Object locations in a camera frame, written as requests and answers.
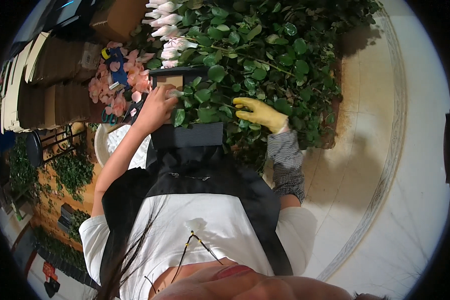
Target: red sign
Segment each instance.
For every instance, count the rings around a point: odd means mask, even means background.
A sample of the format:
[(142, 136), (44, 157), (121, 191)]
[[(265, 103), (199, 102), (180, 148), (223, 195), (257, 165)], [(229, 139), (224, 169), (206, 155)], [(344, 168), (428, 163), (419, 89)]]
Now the red sign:
[(48, 278), (51, 277), (55, 281), (57, 280), (57, 275), (55, 274), (55, 268), (49, 264), (48, 262), (43, 262), (43, 273), (45, 274), (45, 278), (48, 281)]

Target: black apron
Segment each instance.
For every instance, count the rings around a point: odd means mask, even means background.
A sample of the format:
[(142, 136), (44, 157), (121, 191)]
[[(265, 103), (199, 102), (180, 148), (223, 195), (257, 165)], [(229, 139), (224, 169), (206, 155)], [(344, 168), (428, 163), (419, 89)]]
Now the black apron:
[(102, 284), (111, 267), (116, 265), (116, 259), (123, 257), (145, 198), (170, 194), (238, 197), (274, 274), (293, 275), (290, 261), (276, 235), (280, 200), (256, 172), (237, 167), (222, 146), (159, 149), (156, 153), (150, 149), (146, 169), (126, 171), (103, 195), (103, 211), (110, 235), (100, 267)]

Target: white t-shirt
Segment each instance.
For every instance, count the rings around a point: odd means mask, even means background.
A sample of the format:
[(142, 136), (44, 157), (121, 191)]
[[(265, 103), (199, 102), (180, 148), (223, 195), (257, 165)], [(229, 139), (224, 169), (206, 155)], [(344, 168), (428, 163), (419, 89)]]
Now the white t-shirt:
[[(135, 270), (120, 288), (120, 297), (148, 299), (151, 284), (169, 267), (179, 265), (185, 243), (190, 237), (186, 222), (192, 219), (200, 228), (195, 234), (218, 259), (228, 258), (258, 273), (274, 273), (265, 252), (247, 218), (240, 199), (220, 194), (172, 194), (145, 199), (138, 212), (129, 244), (143, 233), (152, 207), (162, 207), (150, 228), (139, 255), (130, 270)], [(280, 211), (276, 233), (288, 256), (293, 274), (300, 276), (312, 255), (317, 220), (302, 207)], [(110, 233), (104, 215), (83, 222), (79, 228), (83, 254), (90, 277), (100, 284), (100, 265)], [(190, 240), (182, 265), (215, 261), (195, 238)]]

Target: tape measure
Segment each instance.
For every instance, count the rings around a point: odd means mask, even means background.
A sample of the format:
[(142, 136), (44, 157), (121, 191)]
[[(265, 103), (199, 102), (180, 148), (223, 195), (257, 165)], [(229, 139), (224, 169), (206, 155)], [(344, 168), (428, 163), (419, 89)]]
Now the tape measure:
[(102, 57), (105, 60), (108, 60), (111, 56), (110, 56), (110, 50), (108, 48), (103, 48), (102, 49)]

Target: lips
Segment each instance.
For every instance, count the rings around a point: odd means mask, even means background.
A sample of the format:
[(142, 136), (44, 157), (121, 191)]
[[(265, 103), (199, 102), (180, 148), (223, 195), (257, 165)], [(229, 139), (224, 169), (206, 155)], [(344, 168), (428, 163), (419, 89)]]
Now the lips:
[(253, 270), (246, 265), (236, 264), (230, 267), (227, 267), (216, 274), (217, 279), (224, 279), (226, 277), (230, 277), (232, 275), (242, 273), (242, 272), (253, 272)]

